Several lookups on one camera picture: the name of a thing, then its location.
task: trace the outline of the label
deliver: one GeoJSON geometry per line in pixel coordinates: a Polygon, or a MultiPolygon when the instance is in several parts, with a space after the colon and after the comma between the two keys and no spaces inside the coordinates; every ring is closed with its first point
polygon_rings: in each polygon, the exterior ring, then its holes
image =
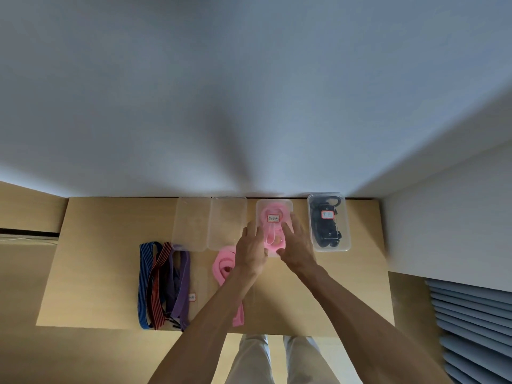
{"type": "Polygon", "coordinates": [[[332,210],[322,210],[322,219],[334,219],[334,212],[332,210]]]}
{"type": "Polygon", "coordinates": [[[267,222],[279,222],[279,214],[267,214],[267,222]]]}

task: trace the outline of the black object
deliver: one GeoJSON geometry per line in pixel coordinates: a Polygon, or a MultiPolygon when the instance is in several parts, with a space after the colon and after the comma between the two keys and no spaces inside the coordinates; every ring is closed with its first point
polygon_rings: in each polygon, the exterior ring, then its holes
{"type": "Polygon", "coordinates": [[[338,213],[336,207],[339,206],[341,202],[342,199],[340,197],[320,197],[317,195],[309,201],[311,229],[321,248],[325,248],[326,246],[337,247],[339,245],[342,234],[336,227],[335,219],[325,218],[323,214],[328,215],[330,214],[329,212],[332,212],[332,215],[336,216],[338,213]],[[336,200],[336,205],[330,203],[332,200],[336,200]]]}

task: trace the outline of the clear plastic box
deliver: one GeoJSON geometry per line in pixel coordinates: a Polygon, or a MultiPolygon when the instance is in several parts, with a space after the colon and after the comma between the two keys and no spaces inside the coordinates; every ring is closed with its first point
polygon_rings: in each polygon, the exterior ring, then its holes
{"type": "Polygon", "coordinates": [[[206,250],[211,197],[180,197],[174,216],[173,249],[206,250]]]}
{"type": "Polygon", "coordinates": [[[317,252],[350,249],[349,220],[345,198],[340,193],[317,193],[308,197],[311,242],[317,252]]]}
{"type": "Polygon", "coordinates": [[[289,199],[260,199],[256,202],[256,227],[263,227],[264,246],[270,257],[278,257],[276,250],[285,247],[281,223],[286,222],[291,230],[290,213],[293,203],[289,199]]]}
{"type": "Polygon", "coordinates": [[[236,245],[247,225],[246,197],[213,197],[208,224],[208,249],[236,245]]]}

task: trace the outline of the plastic container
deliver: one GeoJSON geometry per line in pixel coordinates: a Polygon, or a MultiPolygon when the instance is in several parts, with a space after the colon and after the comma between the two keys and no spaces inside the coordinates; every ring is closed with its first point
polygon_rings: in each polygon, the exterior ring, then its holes
{"type": "Polygon", "coordinates": [[[270,257],[278,257],[276,251],[286,246],[281,223],[286,222],[293,230],[290,219],[292,211],[293,203],[289,199],[260,199],[256,202],[256,227],[263,228],[264,246],[270,257]]]}
{"type": "Polygon", "coordinates": [[[246,197],[213,197],[208,224],[208,249],[236,245],[247,225],[246,197]]]}
{"type": "Polygon", "coordinates": [[[308,197],[309,230],[317,252],[350,249],[349,219],[340,193],[317,193],[308,197]]]}
{"type": "Polygon", "coordinates": [[[174,216],[173,249],[206,250],[211,197],[180,197],[174,216]]]}

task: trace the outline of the pink loop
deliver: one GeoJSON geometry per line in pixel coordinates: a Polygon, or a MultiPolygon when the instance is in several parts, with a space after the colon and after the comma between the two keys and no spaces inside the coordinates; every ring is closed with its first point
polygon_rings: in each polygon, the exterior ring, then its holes
{"type": "MultiPolygon", "coordinates": [[[[219,285],[224,284],[227,277],[229,276],[229,270],[234,268],[234,258],[237,252],[237,248],[234,246],[227,246],[219,251],[219,254],[215,258],[214,264],[211,270],[214,273],[214,277],[219,282],[219,285]]],[[[244,307],[240,303],[237,314],[233,318],[233,327],[241,326],[245,322],[244,307]]]]}
{"type": "Polygon", "coordinates": [[[286,222],[291,228],[290,211],[281,202],[269,203],[259,214],[261,224],[263,227],[263,246],[266,249],[276,252],[278,249],[286,247],[285,235],[281,224],[286,222]],[[268,222],[269,215],[278,215],[279,222],[268,222]],[[275,243],[276,237],[281,240],[275,243]]]}

